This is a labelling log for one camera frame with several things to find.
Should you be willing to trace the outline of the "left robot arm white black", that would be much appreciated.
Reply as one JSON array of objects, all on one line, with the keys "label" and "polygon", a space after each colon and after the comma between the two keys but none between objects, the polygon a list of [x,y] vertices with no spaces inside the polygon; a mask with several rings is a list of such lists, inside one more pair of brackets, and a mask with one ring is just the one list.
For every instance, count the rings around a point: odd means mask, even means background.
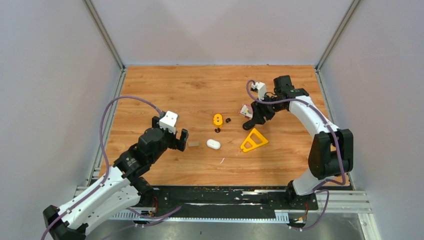
[{"label": "left robot arm white black", "polygon": [[153,201],[151,185],[142,177],[167,149],[183,152],[188,131],[176,137],[179,116],[167,111],[152,118],[148,128],[127,151],[123,152],[108,172],[78,196],[59,207],[43,211],[47,233],[54,240],[84,240],[114,214],[139,204]]}]

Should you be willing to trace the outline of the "white earbud charging case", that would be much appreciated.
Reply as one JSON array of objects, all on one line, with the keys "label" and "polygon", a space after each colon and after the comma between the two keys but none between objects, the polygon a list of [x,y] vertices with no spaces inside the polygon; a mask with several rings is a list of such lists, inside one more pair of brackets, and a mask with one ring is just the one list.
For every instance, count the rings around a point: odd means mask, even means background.
[{"label": "white earbud charging case", "polygon": [[206,141],[206,146],[208,148],[213,149],[213,150],[219,150],[221,148],[221,143],[217,140],[214,140],[214,139],[208,139]]}]

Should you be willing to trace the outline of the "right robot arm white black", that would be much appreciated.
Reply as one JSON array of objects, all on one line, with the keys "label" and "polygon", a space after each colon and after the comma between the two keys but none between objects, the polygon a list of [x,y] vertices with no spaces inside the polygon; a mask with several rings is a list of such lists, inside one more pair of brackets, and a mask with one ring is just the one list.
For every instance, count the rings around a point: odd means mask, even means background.
[{"label": "right robot arm white black", "polygon": [[273,80],[272,92],[265,83],[248,80],[246,91],[252,96],[252,118],[243,124],[250,130],[264,125],[277,112],[288,111],[294,115],[312,137],[308,155],[308,168],[298,178],[287,184],[284,202],[292,209],[298,209],[312,200],[318,189],[326,183],[343,186],[346,174],[354,166],[354,136],[349,129],[342,129],[332,123],[314,104],[304,88],[296,88],[289,75]]}]

